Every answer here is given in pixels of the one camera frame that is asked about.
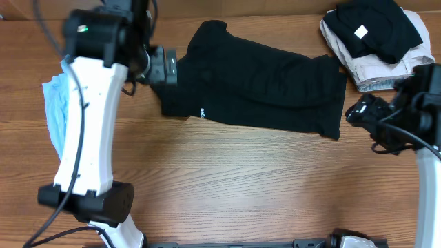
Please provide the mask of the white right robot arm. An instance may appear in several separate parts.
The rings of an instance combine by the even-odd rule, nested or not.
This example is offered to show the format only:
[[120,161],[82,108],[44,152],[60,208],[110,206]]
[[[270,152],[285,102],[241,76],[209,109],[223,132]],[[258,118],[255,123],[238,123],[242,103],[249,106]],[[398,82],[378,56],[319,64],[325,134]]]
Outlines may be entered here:
[[399,155],[408,149],[416,153],[419,205],[415,246],[439,247],[440,65],[418,65],[393,88],[396,96],[391,102],[363,94],[346,111],[346,120],[368,131],[375,153]]

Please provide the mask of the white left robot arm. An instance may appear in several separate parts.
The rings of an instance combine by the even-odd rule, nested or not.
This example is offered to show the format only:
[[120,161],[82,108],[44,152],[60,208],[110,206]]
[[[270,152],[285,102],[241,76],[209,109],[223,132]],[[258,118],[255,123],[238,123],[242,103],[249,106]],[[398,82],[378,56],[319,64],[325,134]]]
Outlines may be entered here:
[[106,247],[146,247],[130,211],[134,188],[114,180],[112,142],[125,84],[176,85],[176,51],[151,46],[157,12],[149,0],[104,1],[73,10],[57,48],[68,76],[68,114],[63,155],[54,181],[37,200],[72,214]]

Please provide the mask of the black mesh shirt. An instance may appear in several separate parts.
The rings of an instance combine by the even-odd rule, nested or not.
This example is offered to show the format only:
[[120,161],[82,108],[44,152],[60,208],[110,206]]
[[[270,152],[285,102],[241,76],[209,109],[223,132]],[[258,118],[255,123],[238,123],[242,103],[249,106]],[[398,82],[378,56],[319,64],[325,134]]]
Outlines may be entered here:
[[177,63],[175,86],[152,89],[165,116],[340,137],[347,77],[336,58],[309,58],[205,21]]

